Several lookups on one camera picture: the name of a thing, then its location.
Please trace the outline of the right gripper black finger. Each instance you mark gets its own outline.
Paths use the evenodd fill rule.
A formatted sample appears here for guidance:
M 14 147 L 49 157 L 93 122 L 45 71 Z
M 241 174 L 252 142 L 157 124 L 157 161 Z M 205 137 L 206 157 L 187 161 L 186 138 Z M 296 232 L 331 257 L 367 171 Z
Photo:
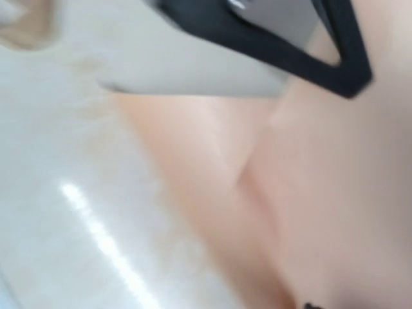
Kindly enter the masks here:
M 309 1 L 340 55 L 334 66 L 245 18 L 253 1 L 155 1 L 154 9 L 184 32 L 288 72 L 344 98 L 373 79 L 351 1 Z

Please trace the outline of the beige wrapping paper sheet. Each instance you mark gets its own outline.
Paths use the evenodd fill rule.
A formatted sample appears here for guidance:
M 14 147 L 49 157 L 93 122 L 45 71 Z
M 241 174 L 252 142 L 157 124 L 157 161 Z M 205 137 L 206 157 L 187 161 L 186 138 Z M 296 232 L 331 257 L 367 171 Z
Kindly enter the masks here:
M 411 2 L 354 7 L 375 72 L 355 100 L 110 91 L 252 307 L 411 307 Z

